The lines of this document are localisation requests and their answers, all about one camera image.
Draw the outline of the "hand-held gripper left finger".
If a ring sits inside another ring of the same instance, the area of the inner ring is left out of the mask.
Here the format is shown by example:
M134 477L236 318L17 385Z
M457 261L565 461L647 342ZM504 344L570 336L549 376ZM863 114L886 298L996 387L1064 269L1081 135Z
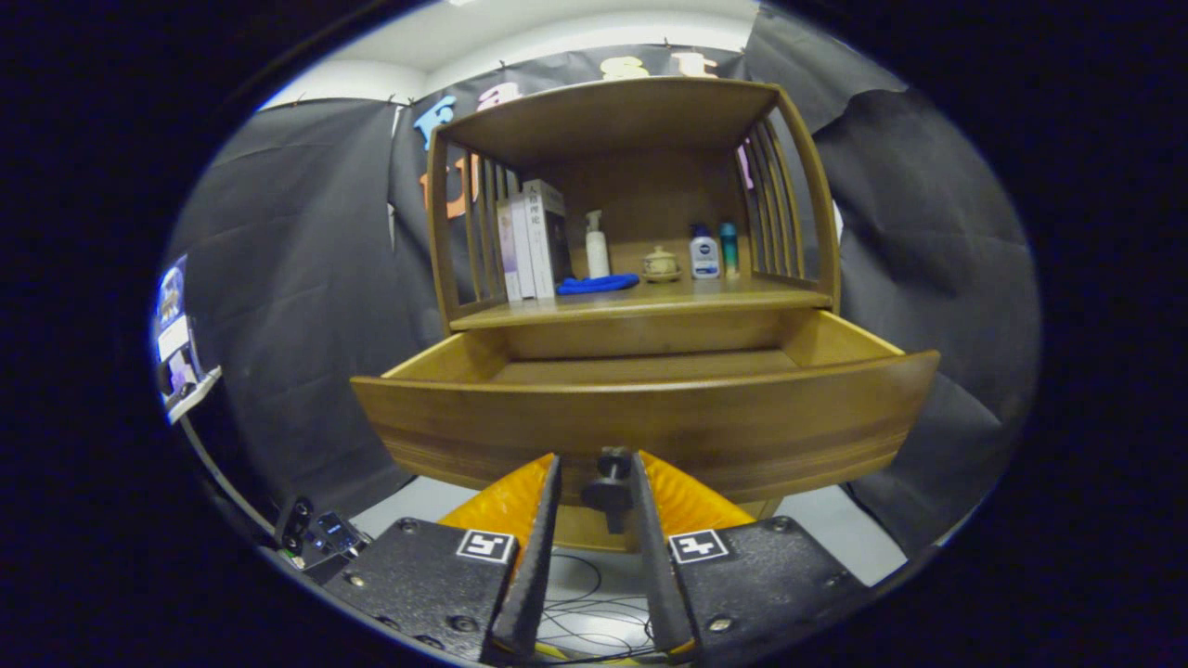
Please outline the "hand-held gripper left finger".
M546 453L440 521L396 519L327 580L326 592L453 657L529 660L546 603L561 468Z

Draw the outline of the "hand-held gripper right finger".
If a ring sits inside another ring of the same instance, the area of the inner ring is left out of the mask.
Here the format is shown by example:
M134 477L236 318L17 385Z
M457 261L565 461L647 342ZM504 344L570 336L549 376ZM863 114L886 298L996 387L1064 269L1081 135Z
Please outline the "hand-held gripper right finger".
M868 600L798 521L752 519L658 456L633 453L631 498L655 645L674 664L754 664Z

